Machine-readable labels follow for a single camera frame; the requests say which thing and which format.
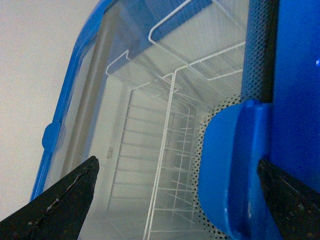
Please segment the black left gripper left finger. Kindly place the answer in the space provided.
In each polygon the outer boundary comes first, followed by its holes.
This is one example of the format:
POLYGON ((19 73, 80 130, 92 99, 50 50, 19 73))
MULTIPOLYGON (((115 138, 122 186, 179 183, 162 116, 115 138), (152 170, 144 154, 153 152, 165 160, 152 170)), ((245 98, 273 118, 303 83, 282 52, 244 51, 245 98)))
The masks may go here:
POLYGON ((99 160, 91 156, 0 222, 2 240, 76 240, 91 207, 99 160))

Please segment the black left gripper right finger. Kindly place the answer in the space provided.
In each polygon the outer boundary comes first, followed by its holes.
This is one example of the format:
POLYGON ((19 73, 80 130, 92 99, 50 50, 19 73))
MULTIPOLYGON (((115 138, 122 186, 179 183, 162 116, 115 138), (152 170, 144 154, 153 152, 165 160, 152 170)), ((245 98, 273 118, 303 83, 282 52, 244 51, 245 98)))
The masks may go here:
POLYGON ((320 193, 261 159, 257 175, 270 214, 284 240, 320 238, 320 193))

